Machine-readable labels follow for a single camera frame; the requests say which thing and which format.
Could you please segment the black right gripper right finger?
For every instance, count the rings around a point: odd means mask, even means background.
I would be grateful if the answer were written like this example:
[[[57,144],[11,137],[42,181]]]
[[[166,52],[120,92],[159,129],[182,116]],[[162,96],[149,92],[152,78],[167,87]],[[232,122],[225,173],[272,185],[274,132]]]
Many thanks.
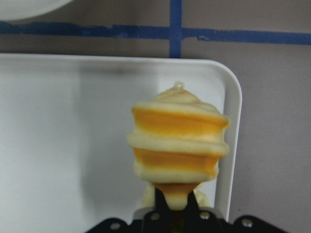
[[[195,194],[191,191],[188,194],[188,203],[183,211],[185,233],[208,233],[211,225],[212,213],[208,210],[201,210],[197,203]]]

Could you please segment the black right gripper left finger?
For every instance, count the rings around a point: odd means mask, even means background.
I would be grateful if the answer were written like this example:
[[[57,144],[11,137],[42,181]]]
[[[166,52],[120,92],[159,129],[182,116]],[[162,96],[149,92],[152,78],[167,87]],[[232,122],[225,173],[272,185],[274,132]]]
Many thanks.
[[[144,233],[169,233],[170,213],[164,195],[155,188],[155,206],[153,210],[144,215]]]

